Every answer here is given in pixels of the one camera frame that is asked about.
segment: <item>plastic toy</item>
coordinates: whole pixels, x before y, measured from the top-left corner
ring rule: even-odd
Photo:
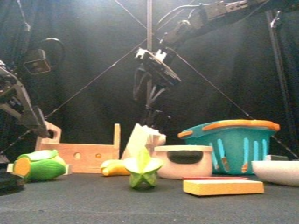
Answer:
[[[151,157],[147,148],[143,148],[136,157],[124,160],[125,168],[131,172],[129,185],[135,189],[156,186],[156,171],[161,168],[164,161]]]
[[[105,177],[129,175],[129,171],[125,168],[124,160],[120,159],[105,160],[100,166],[100,171]]]
[[[279,124],[266,120],[222,120],[179,133],[189,145],[212,146],[215,174],[254,174],[251,161],[264,160]]]
[[[13,174],[29,181],[55,179],[65,171],[65,163],[56,150],[39,150],[23,154],[13,162]]]

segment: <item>black object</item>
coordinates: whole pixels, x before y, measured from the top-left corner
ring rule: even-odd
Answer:
[[[145,105],[140,125],[145,125],[147,127],[159,130],[159,132],[163,133],[171,119],[172,118],[165,115],[161,110],[153,110]]]
[[[5,172],[5,168],[0,168],[0,195],[20,192],[24,189],[24,178]]]
[[[33,75],[48,73],[52,70],[43,49],[31,51],[23,66],[27,72]]]
[[[31,104],[24,84],[0,61],[0,109],[13,116],[37,136],[48,137],[43,112]]]
[[[181,82],[173,70],[147,50],[139,49],[135,57],[141,61],[153,83],[160,87],[172,88]]]
[[[271,160],[271,161],[288,161],[287,156],[267,155],[266,158],[267,158],[267,160]]]
[[[202,161],[203,152],[200,150],[168,150],[167,157],[176,164],[195,164]]]

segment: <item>basket handle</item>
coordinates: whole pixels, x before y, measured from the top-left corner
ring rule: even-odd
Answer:
[[[202,128],[202,130],[214,130],[224,127],[231,127],[231,126],[247,126],[247,127],[264,127],[271,130],[279,131],[280,127],[279,124],[264,121],[264,120],[226,120],[220,122],[215,122]]]
[[[179,133],[179,134],[177,134],[177,137],[179,137],[179,138],[185,138],[185,137],[188,137],[188,136],[191,136],[191,135],[192,135],[192,130],[187,130],[187,131]]]

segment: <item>yellow sponge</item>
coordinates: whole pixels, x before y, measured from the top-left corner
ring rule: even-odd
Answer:
[[[264,183],[246,179],[184,180],[183,191],[199,196],[263,193]]]

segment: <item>white pot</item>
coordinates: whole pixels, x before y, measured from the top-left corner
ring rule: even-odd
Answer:
[[[152,157],[163,160],[157,175],[165,179],[208,177],[212,174],[212,147],[204,145],[165,145],[153,148]]]

